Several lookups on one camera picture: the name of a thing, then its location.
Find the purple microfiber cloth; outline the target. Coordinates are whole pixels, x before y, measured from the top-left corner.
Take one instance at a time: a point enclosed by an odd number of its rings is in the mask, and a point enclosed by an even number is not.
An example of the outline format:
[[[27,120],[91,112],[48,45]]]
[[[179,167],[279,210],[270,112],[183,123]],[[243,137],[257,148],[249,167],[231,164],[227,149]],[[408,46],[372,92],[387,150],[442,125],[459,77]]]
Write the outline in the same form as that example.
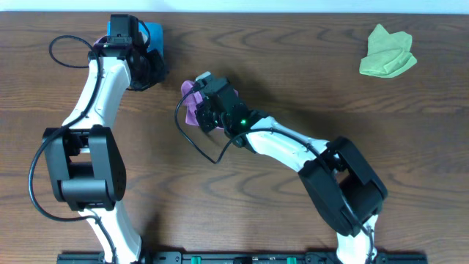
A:
[[[196,105],[202,101],[223,104],[228,108],[228,114],[239,108],[243,102],[238,97],[237,91],[226,78],[213,79],[205,88],[197,90],[194,81],[185,81],[182,85],[182,94],[187,95],[182,103],[187,107],[186,123],[198,125],[195,110]]]

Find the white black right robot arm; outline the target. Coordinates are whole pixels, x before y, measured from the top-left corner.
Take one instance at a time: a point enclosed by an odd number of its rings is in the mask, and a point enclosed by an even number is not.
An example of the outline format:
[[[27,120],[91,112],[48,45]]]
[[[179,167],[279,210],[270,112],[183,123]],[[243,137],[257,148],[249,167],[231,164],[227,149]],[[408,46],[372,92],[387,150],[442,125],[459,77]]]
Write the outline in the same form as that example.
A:
[[[340,136],[329,142],[291,130],[247,107],[227,78],[205,73],[193,89],[202,97],[195,115],[205,133],[221,128],[230,144],[297,172],[318,213],[338,235],[341,263],[374,260],[374,225],[388,191],[349,139]]]

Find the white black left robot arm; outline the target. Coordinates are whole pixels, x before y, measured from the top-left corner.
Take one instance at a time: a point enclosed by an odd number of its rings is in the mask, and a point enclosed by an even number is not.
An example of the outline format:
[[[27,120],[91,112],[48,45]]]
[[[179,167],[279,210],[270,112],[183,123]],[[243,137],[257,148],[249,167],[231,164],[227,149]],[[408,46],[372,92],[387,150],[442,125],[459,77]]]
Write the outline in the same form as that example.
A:
[[[58,128],[47,128],[38,150],[53,195],[87,221],[103,252],[59,257],[69,263],[140,263],[142,239],[125,210],[126,168],[112,128],[125,91],[142,92],[167,73],[163,29],[133,15],[114,14],[107,34],[89,46],[89,71],[75,108]]]

